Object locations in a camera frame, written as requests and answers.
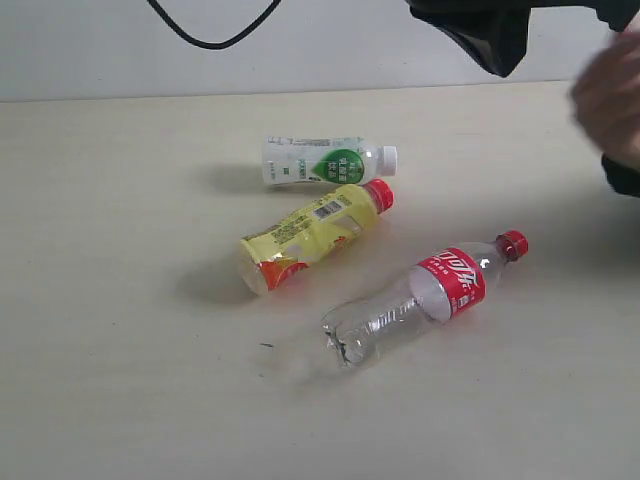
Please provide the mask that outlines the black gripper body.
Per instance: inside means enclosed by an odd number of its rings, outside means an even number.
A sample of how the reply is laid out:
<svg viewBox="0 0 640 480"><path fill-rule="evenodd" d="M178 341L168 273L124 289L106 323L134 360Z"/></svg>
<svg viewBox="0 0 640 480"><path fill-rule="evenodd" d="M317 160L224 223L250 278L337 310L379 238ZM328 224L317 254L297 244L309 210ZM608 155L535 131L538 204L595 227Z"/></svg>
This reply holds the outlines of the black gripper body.
<svg viewBox="0 0 640 480"><path fill-rule="evenodd" d="M639 12L639 0L417 0L407 4L427 15L583 7L593 10L600 21L617 32L625 30Z"/></svg>

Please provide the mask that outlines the open receiving human hand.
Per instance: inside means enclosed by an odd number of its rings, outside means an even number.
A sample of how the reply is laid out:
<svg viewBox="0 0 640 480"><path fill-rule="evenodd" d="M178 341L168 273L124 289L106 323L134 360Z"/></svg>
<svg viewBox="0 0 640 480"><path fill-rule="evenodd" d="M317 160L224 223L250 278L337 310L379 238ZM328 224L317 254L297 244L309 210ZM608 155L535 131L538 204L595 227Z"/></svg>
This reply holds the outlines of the open receiving human hand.
<svg viewBox="0 0 640 480"><path fill-rule="evenodd" d="M639 168L639 32L626 30L596 54L574 83L574 119L594 147Z"/></svg>

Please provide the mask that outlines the black sleeved forearm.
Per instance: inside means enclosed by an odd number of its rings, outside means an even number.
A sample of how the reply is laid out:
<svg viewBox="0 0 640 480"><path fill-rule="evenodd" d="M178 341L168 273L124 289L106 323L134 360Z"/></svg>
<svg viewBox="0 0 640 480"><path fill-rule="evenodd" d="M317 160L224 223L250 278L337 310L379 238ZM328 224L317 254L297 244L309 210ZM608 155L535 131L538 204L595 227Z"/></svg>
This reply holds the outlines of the black sleeved forearm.
<svg viewBox="0 0 640 480"><path fill-rule="evenodd" d="M601 158L601 166L614 192L632 198L640 197L640 173L637 170L621 165L606 155Z"/></svg>

